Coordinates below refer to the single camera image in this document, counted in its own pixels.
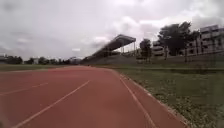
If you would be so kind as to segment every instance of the grass field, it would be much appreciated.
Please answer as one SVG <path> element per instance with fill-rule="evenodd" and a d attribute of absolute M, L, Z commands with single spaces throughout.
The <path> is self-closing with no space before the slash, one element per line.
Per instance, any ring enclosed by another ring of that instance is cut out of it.
<path fill-rule="evenodd" d="M 10 65 L 10 64 L 0 64 L 1 71 L 18 71 L 18 70 L 37 70 L 37 69 L 47 69 L 47 68 L 57 68 L 62 67 L 61 65 Z"/>
<path fill-rule="evenodd" d="M 224 127 L 224 74 L 116 69 L 183 115 L 193 128 Z"/>

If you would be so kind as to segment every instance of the tree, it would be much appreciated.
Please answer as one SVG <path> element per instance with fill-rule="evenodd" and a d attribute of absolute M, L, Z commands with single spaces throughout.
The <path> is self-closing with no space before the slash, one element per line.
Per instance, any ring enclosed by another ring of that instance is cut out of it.
<path fill-rule="evenodd" d="M 7 56 L 6 62 L 8 64 L 21 64 L 23 59 L 20 56 Z"/>
<path fill-rule="evenodd" d="M 200 32 L 199 31 L 193 31 L 191 33 L 191 36 L 192 36 L 192 40 L 195 40 L 195 44 L 196 44 L 196 53 L 198 55 L 198 37 L 200 36 Z"/>
<path fill-rule="evenodd" d="M 38 60 L 38 63 L 39 64 L 46 64 L 46 58 L 40 57 L 39 60 Z"/>
<path fill-rule="evenodd" d="M 182 24 L 171 24 L 161 28 L 158 38 L 163 47 L 168 47 L 170 55 L 176 56 L 185 48 L 190 41 L 191 23 L 183 22 Z"/>
<path fill-rule="evenodd" d="M 26 64 L 33 64 L 34 63 L 34 59 L 31 57 L 29 60 L 27 60 L 25 62 Z"/>
<path fill-rule="evenodd" d="M 144 39 L 139 45 L 141 48 L 141 56 L 143 59 L 147 60 L 147 58 L 150 59 L 151 57 L 151 44 L 149 39 Z"/>

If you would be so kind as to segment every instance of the cloudy sky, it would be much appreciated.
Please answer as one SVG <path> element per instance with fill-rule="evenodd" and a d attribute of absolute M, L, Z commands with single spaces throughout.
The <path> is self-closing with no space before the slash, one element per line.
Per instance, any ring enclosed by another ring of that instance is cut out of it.
<path fill-rule="evenodd" d="M 139 43 L 172 23 L 223 26 L 223 7 L 224 0 L 0 0 L 0 54 L 85 57 L 118 34 Z"/>

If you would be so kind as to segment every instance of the track lane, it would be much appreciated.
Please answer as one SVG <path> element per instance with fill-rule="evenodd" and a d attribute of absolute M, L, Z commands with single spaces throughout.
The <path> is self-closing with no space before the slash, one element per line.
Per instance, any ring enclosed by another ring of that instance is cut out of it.
<path fill-rule="evenodd" d="M 86 80 L 90 80 L 91 83 L 22 124 L 21 127 L 187 127 L 133 82 L 120 77 L 116 72 L 114 75 L 112 70 L 77 66 L 38 72 L 16 72 L 15 76 L 26 76 L 29 73 L 33 76 L 30 77 L 30 82 L 47 80 L 50 84 L 0 97 L 0 121 L 3 121 L 5 128 L 16 126 L 29 119 L 35 113 L 78 88 L 78 85 Z M 12 84 L 11 87 L 16 89 L 17 86 Z M 139 107 L 135 99 L 146 110 L 155 125 L 150 123 L 147 114 Z"/>
<path fill-rule="evenodd" d="M 22 128 L 151 128 L 118 79 L 104 71 L 86 76 L 91 83 Z"/>
<path fill-rule="evenodd" d="M 49 84 L 31 90 L 0 96 L 0 120 L 11 127 L 77 88 L 85 78 L 49 79 Z"/>

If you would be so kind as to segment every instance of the red running track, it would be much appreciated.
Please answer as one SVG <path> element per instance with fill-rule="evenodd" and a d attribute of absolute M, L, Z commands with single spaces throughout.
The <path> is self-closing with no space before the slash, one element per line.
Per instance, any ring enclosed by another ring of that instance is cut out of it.
<path fill-rule="evenodd" d="M 0 73 L 4 128 L 185 128 L 155 98 L 109 69 Z"/>

